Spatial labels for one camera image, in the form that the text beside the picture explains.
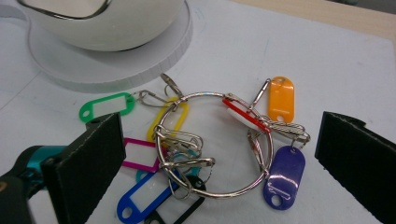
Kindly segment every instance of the small metal ring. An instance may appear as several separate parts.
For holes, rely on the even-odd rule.
[[[157,125],[163,125],[164,121],[166,120],[166,117],[177,107],[180,103],[186,102],[187,100],[190,100],[191,98],[196,98],[196,97],[201,97],[201,96],[214,96],[214,97],[219,97],[219,98],[224,98],[226,97],[225,94],[223,93],[218,93],[218,92],[212,92],[212,91],[202,91],[202,92],[196,92],[192,93],[189,95],[185,95],[181,97],[178,101],[175,101],[173,104],[171,104],[163,113],[162,117],[160,118],[159,122]],[[249,104],[246,103],[243,100],[240,100],[237,98],[236,100],[239,104],[243,105],[246,109],[248,109]],[[270,133],[265,134],[267,137],[267,140],[269,143],[271,143],[269,146],[271,148],[269,149],[271,154],[274,149],[272,145],[272,135]],[[157,148],[157,153],[158,153],[158,158],[160,160],[160,163],[164,164],[166,163],[166,157],[163,155],[163,149],[162,149],[162,139],[161,137],[155,132],[154,133],[154,140],[155,140],[155,145]],[[202,197],[208,197],[208,198],[216,198],[216,199],[225,199],[225,198],[232,198],[236,197],[242,194],[245,194],[249,192],[251,189],[256,188],[265,178],[268,177],[268,169],[266,169],[266,166],[261,166],[261,173],[260,175],[251,183],[249,183],[247,186],[245,186],[242,189],[238,189],[235,191],[230,191],[230,192],[225,192],[225,193],[216,193],[216,192],[210,192],[207,190],[202,190],[202,189],[196,189],[195,187],[191,187],[188,183],[185,183],[183,180],[180,179],[180,177],[175,174],[172,170],[171,167],[163,166],[162,169],[167,173],[168,177],[170,177],[173,181],[175,181],[180,187],[183,189],[186,189],[190,191],[191,193],[195,193],[199,196]]]

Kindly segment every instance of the metal key ring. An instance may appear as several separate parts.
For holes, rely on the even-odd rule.
[[[160,118],[160,121],[158,122],[157,126],[162,126],[163,123],[166,120],[166,117],[171,113],[174,112],[175,109],[178,107],[179,104],[183,103],[183,102],[187,102],[188,100],[192,99],[192,98],[196,98],[196,97],[201,97],[201,96],[214,96],[214,97],[219,97],[222,99],[227,98],[227,96],[230,94],[223,94],[223,93],[218,93],[218,92],[212,92],[212,91],[202,91],[202,92],[196,92],[196,93],[192,93],[189,95],[185,95],[183,97],[181,97],[178,101],[173,102],[163,113],[162,117]],[[242,105],[243,107],[246,108],[246,110],[249,110],[251,108],[249,108],[250,104],[248,104],[247,102],[239,99],[239,98],[235,98],[233,99],[233,101],[237,102],[238,104]],[[270,132],[265,133],[265,136],[267,138],[267,142],[268,142],[268,156],[271,157],[271,160],[274,156],[274,146],[273,146],[273,141],[272,141],[272,135]],[[157,153],[158,153],[158,158],[160,161],[160,164],[166,164],[167,160],[163,154],[163,147],[162,147],[162,138],[160,134],[157,134],[156,130],[154,130],[154,140],[155,140],[155,144],[156,144],[156,148],[157,148]],[[260,150],[256,150],[254,151],[254,153],[260,153],[260,158],[262,158],[262,152]],[[225,198],[232,198],[232,197],[236,197],[236,196],[240,196],[242,194],[245,194],[247,192],[249,192],[251,189],[256,188],[265,178],[268,177],[269,175],[269,166],[270,164],[265,164],[263,159],[258,160],[259,166],[260,166],[260,175],[251,183],[249,183],[247,186],[245,186],[242,189],[238,189],[235,191],[230,191],[230,192],[224,192],[224,193],[216,193],[216,192],[210,192],[207,190],[202,190],[202,189],[196,189],[195,187],[191,187],[188,184],[186,184],[184,181],[182,181],[180,179],[180,177],[177,175],[177,173],[175,173],[172,169],[172,167],[169,166],[162,166],[162,169],[167,173],[168,177],[175,181],[180,187],[190,190],[192,193],[195,193],[199,196],[202,197],[208,197],[208,198],[216,198],[216,199],[225,199]]]

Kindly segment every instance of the key ring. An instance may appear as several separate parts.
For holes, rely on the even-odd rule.
[[[243,101],[240,98],[237,97],[232,97],[232,94],[223,94],[223,93],[218,93],[218,92],[213,92],[213,91],[201,91],[201,92],[196,92],[192,93],[189,95],[185,95],[180,97],[177,101],[174,101],[172,104],[169,105],[169,107],[165,110],[163,113],[162,117],[160,118],[157,126],[154,128],[154,141],[155,145],[157,148],[157,153],[158,153],[158,159],[160,161],[160,167],[166,172],[169,178],[173,180],[175,183],[177,183],[180,187],[190,191],[191,193],[195,193],[199,196],[202,197],[208,197],[208,198],[216,198],[216,199],[225,199],[225,198],[232,198],[236,196],[240,196],[242,194],[245,194],[249,192],[250,190],[256,188],[265,178],[269,176],[269,168],[271,165],[272,158],[274,157],[274,146],[273,146],[273,140],[272,140],[272,135],[271,135],[271,130],[269,128],[265,129],[262,131],[263,134],[265,135],[268,143],[268,158],[267,160],[269,161],[269,164],[266,164],[268,162],[265,162],[263,159],[262,151],[260,150],[260,147],[252,147],[253,152],[255,154],[255,157],[258,158],[257,162],[260,166],[260,175],[251,183],[249,183],[247,186],[244,188],[235,190],[235,191],[230,191],[230,192],[224,192],[224,193],[218,193],[218,192],[210,192],[207,190],[202,190],[202,189],[197,189],[194,186],[189,185],[185,181],[183,181],[180,176],[174,172],[175,168],[169,165],[168,160],[166,159],[166,156],[163,154],[163,137],[161,135],[161,128],[163,127],[163,124],[166,120],[166,118],[170,115],[170,113],[175,112],[177,110],[177,107],[179,104],[187,102],[188,100],[191,100],[192,98],[197,98],[197,97],[203,97],[203,96],[208,96],[208,97],[219,97],[223,101],[230,101],[230,102],[236,102],[242,107],[244,107],[246,110],[251,112],[255,117],[251,117],[251,119],[254,119],[253,123],[257,124],[258,126],[261,125],[260,128],[265,129],[265,127],[262,127],[263,124],[260,122],[258,115],[260,115],[257,110],[252,108],[250,104],[247,102]]]

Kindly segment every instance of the purple key tag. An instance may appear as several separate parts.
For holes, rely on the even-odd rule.
[[[286,146],[280,148],[270,168],[265,183],[265,201],[274,209],[289,209],[295,201],[305,167],[305,157],[300,149]]]

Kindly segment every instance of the white bowl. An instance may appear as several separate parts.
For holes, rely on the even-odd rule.
[[[184,0],[18,0],[33,21],[84,49],[118,51],[146,44],[177,17]]]

